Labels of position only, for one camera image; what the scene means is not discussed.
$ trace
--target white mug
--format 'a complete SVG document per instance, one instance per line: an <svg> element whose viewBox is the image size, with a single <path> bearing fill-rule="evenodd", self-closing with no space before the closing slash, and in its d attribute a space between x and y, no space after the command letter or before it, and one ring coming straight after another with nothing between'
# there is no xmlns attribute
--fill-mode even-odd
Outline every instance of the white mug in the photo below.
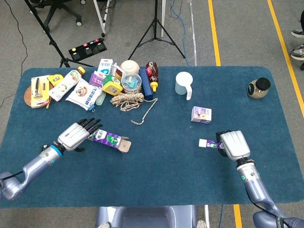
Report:
<svg viewBox="0 0 304 228"><path fill-rule="evenodd" d="M175 77L175 92L179 95L187 94L187 100L191 99L191 84L193 77L188 72L180 72Z"/></svg>

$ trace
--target gray floor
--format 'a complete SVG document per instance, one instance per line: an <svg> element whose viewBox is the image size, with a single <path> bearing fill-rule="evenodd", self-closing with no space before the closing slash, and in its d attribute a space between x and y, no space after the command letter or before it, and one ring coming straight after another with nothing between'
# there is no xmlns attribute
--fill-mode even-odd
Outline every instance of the gray floor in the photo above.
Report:
<svg viewBox="0 0 304 228"><path fill-rule="evenodd" d="M114 10L109 13L105 44L108 48L102 54L88 58L86 63L97 66L100 58L113 58L118 63L126 60L136 42L146 30L153 18L153 2L140 0L117 0ZM181 0L176 0L176 9ZM24 42L28 47L28 58L23 69L32 67L58 67L59 56L35 18L29 14L23 1L10 1L13 13L19 21ZM68 50L87 41L100 37L101 31L92 1L82 6L78 1L68 3L83 16L83 26L77 27L75 19L59 10L51 21L51 34L68 56ZM277 19L288 51L302 41L290 35L290 31L300 28L299 18L303 10L302 1L273 1ZM170 1L167 1L166 24L168 32L182 48L182 23L170 18ZM269 11L267 0L213 0L213 9L218 34L218 45L221 63L227 65L265 66L275 79L287 124L296 153L304 171L304 121L292 81L286 66L285 58L279 43L275 26ZM197 42L198 65L215 65L208 1L193 1L195 35ZM38 10L45 18L47 9ZM20 63L25 56L25 49L17 30L17 24L5 2L0 1L0 102L3 98L15 93L19 77ZM183 1L182 13L187 26L187 56L193 65L193 44L191 35L190 10L187 1ZM138 49L133 60L141 66L155 60L160 66L186 65L178 51L171 45L154 41ZM304 93L304 76L299 70L300 61L293 61L294 72ZM0 142L10 114L13 97L4 101L0 108ZM280 205L288 216L303 217L304 203ZM221 205L210 205L211 227L219 224ZM252 228L252 205L241 205L243 227ZM203 210L199 207L199 217L203 219ZM93 227L96 208L44 208L44 209L0 209L0 227ZM226 205L223 226L235 227L233 206Z"/></svg>

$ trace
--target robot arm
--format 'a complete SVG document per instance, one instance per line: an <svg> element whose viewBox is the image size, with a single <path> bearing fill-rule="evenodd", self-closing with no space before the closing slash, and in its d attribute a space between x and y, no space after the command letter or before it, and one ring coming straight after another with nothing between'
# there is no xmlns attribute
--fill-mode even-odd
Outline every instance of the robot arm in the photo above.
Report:
<svg viewBox="0 0 304 228"><path fill-rule="evenodd" d="M64 132L62 132L57 142L47 147L36 158L23 167L25 179L21 182L15 175L10 172L0 174L0 201L2 195L8 200L17 199L41 173L54 164L63 156L65 150L75 150L91 133L102 125L95 124L100 119L93 121L92 119L82 119L72 124Z"/></svg>
<svg viewBox="0 0 304 228"><path fill-rule="evenodd" d="M303 228L303 219L286 218L284 212L271 199L254 161L249 159L250 149L242 132L217 133L217 141L224 145L224 149L220 153L237 162L237 171L244 182L250 201L265 208L253 215L255 226L257 228Z"/></svg>

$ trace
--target black jar lid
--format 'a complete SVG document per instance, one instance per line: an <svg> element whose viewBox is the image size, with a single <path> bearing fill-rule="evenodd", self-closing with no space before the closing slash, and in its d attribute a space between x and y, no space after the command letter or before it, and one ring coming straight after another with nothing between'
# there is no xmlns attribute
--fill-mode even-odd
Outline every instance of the black jar lid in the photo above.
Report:
<svg viewBox="0 0 304 228"><path fill-rule="evenodd" d="M267 89L270 88L271 83L270 81L265 78L265 77L260 77L257 81L256 81L256 86L259 90L265 91Z"/></svg>

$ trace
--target blue table mat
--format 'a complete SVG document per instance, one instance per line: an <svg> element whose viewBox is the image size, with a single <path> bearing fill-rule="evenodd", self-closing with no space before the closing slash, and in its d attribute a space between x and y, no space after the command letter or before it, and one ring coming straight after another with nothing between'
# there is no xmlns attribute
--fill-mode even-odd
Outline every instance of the blue table mat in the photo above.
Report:
<svg viewBox="0 0 304 228"><path fill-rule="evenodd" d="M159 100L143 125L151 103L122 112L107 95L95 112L65 101L49 109L32 109L24 100L30 79L67 74L70 68L32 68L24 72L14 99L0 148L0 173L16 173L39 154L41 145L56 140L82 118L100 118L102 129L129 137L130 151L122 154L86 140L84 152L65 152L61 160L37 178L16 201L0 207L150 206L249 203L236 163L215 149L200 148L199 139L215 140L215 133L241 130L269 193L275 202L304 198L303 176L286 125L276 87L268 69L242 66L159 67ZM89 80L96 68L86 68ZM193 75L192 98L174 91L180 71ZM249 82L271 81L263 99L247 96ZM210 124L190 121L193 106L212 109Z"/></svg>

